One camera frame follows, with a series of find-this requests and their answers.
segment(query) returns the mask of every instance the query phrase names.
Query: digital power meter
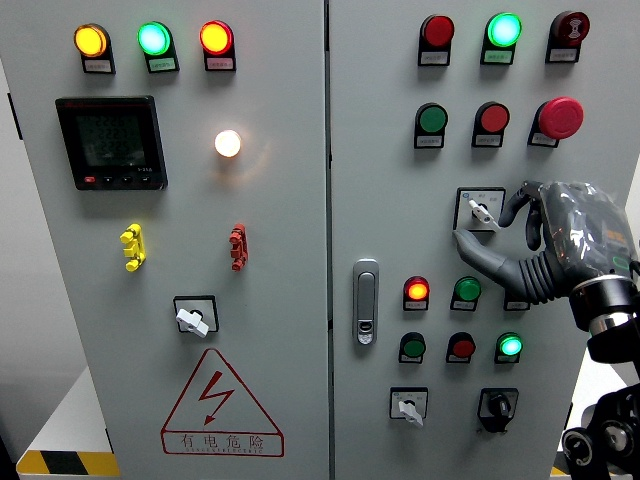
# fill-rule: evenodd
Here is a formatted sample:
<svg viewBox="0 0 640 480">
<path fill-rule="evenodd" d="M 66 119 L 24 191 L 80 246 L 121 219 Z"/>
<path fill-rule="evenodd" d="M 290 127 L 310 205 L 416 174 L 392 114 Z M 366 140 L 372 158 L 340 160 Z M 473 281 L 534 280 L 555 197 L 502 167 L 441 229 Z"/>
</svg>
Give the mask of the digital power meter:
<svg viewBox="0 0 640 480">
<path fill-rule="evenodd" d="M 78 190 L 162 190 L 167 174 L 153 97 L 59 98 Z"/>
</svg>

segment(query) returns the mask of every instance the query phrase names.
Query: black switch knob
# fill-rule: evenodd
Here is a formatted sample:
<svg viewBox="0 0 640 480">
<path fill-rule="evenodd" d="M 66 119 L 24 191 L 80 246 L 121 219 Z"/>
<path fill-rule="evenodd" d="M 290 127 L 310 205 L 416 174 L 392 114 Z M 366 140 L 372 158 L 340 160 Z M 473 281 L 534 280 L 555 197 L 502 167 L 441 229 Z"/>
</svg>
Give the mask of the black switch knob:
<svg viewBox="0 0 640 480">
<path fill-rule="evenodd" d="M 489 412 L 496 417 L 508 418 L 511 413 L 511 403 L 502 393 L 489 397 Z"/>
</svg>

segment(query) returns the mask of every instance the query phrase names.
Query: glowing white light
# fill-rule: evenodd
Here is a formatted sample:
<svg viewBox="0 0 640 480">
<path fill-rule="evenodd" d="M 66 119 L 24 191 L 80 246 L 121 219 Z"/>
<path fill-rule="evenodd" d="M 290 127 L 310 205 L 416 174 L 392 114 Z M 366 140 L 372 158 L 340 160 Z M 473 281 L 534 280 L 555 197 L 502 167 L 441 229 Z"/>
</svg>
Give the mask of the glowing white light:
<svg viewBox="0 0 640 480">
<path fill-rule="evenodd" d="M 241 144 L 240 135 L 233 130 L 224 130 L 216 136 L 216 151 L 223 157 L 235 157 Z"/>
</svg>

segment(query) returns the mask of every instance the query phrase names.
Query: yellow indicator light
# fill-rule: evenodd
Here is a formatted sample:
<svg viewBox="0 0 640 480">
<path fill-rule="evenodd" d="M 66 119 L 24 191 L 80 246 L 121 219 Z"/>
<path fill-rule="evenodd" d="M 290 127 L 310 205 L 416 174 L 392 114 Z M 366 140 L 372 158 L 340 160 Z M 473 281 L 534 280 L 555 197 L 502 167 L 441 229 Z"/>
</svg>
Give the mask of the yellow indicator light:
<svg viewBox="0 0 640 480">
<path fill-rule="evenodd" d="M 96 25 L 80 25 L 73 35 L 73 41 L 85 57 L 99 57 L 107 50 L 107 36 Z"/>
<path fill-rule="evenodd" d="M 429 290 L 422 283 L 414 283 L 409 287 L 409 298 L 412 300 L 423 300 L 427 293 L 429 293 Z"/>
<path fill-rule="evenodd" d="M 235 157 L 240 151 L 240 135 L 233 130 L 224 130 L 216 136 L 216 151 L 223 157 Z"/>
<path fill-rule="evenodd" d="M 218 20 L 205 23 L 200 30 L 202 48 L 212 55 L 226 53 L 233 44 L 233 34 L 229 26 Z"/>
</svg>

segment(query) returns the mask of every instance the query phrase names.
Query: electrical hazard symbol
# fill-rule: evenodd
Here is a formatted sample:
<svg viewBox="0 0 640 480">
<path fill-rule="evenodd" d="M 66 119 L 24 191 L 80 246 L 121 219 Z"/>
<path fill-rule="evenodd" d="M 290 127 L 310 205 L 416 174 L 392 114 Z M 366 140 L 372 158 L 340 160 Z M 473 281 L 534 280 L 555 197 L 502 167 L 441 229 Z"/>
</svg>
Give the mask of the electrical hazard symbol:
<svg viewBox="0 0 640 480">
<path fill-rule="evenodd" d="M 284 456 L 284 435 L 214 348 L 200 358 L 161 436 L 167 454 Z"/>
</svg>

